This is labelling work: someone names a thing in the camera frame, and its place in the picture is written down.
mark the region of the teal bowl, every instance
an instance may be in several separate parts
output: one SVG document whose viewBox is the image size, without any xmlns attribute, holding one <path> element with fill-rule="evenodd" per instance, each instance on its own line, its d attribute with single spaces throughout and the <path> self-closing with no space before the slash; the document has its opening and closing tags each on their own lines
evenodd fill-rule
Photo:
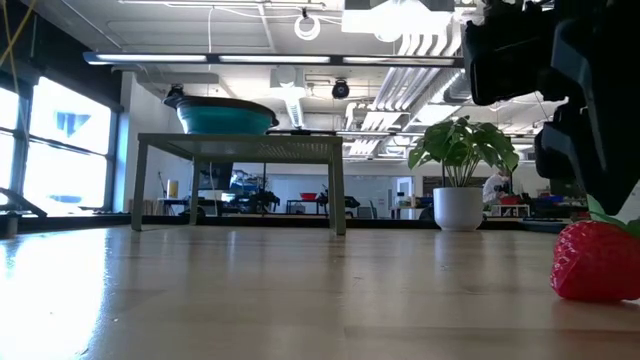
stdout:
<svg viewBox="0 0 640 360">
<path fill-rule="evenodd" d="M 264 135 L 278 125 L 271 109 L 251 101 L 173 96 L 164 103 L 176 109 L 187 134 Z"/>
</svg>

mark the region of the red strawberry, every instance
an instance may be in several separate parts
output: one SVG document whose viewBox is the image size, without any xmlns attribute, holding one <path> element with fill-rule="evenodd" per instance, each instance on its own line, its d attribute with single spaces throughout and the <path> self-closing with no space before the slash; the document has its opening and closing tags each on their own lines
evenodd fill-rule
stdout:
<svg viewBox="0 0 640 360">
<path fill-rule="evenodd" d="M 551 287 L 572 300 L 640 298 L 640 238 L 604 222 L 567 226 L 558 235 Z"/>
</svg>

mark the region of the white pot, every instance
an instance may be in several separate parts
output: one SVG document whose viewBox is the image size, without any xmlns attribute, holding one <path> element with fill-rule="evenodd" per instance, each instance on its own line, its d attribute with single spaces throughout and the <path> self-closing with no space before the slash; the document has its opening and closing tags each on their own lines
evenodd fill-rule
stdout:
<svg viewBox="0 0 640 360">
<path fill-rule="evenodd" d="M 436 224 L 445 231 L 474 231 L 482 223 L 482 189 L 439 188 L 433 192 Z"/>
</svg>

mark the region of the potted plant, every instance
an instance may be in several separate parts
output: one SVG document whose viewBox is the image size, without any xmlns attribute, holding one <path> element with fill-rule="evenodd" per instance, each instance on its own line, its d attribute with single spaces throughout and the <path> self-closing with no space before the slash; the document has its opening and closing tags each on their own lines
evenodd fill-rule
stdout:
<svg viewBox="0 0 640 360">
<path fill-rule="evenodd" d="M 491 123 L 469 116 L 430 126 L 409 152 L 409 168 L 442 163 L 453 187 L 435 189 L 434 217 L 443 230 L 473 231 L 482 223 L 482 189 L 466 187 L 480 161 L 513 171 L 518 165 L 511 139 Z"/>
</svg>

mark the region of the person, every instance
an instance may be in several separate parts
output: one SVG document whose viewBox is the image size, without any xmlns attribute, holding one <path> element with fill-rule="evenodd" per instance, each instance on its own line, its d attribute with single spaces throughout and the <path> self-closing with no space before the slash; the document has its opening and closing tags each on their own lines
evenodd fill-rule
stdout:
<svg viewBox="0 0 640 360">
<path fill-rule="evenodd" d="M 505 195 L 504 191 L 500 191 L 500 188 L 507 181 L 509 181 L 509 177 L 504 170 L 498 170 L 491 175 L 482 187 L 482 201 L 485 204 L 497 204 L 500 198 Z"/>
</svg>

